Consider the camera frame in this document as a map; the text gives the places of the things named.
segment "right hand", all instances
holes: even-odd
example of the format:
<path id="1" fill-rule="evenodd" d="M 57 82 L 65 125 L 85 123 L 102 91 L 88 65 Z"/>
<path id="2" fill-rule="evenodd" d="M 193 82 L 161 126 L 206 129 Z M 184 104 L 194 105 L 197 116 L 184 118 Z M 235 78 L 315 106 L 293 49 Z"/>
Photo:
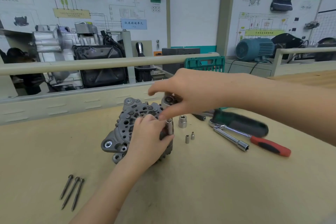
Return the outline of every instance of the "right hand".
<path id="1" fill-rule="evenodd" d="M 187 113 L 200 113 L 218 107 L 234 107 L 233 88 L 241 74 L 179 69 L 169 79 L 156 81 L 148 90 L 150 96 L 157 92 L 179 95 L 183 100 L 166 108 L 159 120 Z"/>

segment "teal electric motor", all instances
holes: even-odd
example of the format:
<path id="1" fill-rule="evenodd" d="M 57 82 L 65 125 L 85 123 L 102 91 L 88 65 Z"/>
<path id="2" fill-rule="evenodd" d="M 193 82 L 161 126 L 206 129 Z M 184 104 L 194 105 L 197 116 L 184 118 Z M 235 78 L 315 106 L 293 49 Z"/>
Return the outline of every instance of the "teal electric motor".
<path id="1" fill-rule="evenodd" d="M 236 46 L 236 56 L 240 61 L 261 61 L 274 52 L 274 43 L 269 38 L 245 38 Z"/>

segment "forearm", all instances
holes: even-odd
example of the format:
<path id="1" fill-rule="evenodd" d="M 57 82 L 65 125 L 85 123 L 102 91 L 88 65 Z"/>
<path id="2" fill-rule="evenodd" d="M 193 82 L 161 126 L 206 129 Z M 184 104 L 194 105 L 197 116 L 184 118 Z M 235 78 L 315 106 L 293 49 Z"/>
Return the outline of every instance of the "forearm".
<path id="1" fill-rule="evenodd" d="M 122 159 L 70 224 L 114 223 L 129 191 L 141 174 L 142 171 L 134 170 L 128 164 L 126 157 Z"/>
<path id="2" fill-rule="evenodd" d="M 236 107 L 266 116 L 336 146 L 336 90 L 246 75 Z"/>

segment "red handle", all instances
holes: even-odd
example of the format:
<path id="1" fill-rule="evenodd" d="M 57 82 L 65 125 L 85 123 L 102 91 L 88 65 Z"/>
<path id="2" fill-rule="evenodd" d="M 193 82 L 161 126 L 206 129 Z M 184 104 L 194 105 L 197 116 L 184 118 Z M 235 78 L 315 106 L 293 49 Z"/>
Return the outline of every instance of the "red handle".
<path id="1" fill-rule="evenodd" d="M 290 149 L 264 138 L 251 136 L 251 142 L 255 145 L 258 145 L 261 148 L 264 148 L 268 151 L 271 151 L 284 157 L 289 157 L 292 153 Z"/>

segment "yellow label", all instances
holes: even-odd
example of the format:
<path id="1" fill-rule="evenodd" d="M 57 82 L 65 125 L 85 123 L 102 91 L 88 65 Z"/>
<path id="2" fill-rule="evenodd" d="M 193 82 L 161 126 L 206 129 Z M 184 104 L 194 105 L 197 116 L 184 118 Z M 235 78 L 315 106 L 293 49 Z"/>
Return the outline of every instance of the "yellow label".
<path id="1" fill-rule="evenodd" d="M 281 29 L 246 29 L 245 36 L 272 36 L 284 33 Z"/>
<path id="2" fill-rule="evenodd" d="M 90 19 L 89 10 L 74 10 L 74 9 L 58 9 L 54 8 L 54 14 L 57 18 L 79 18 Z"/>

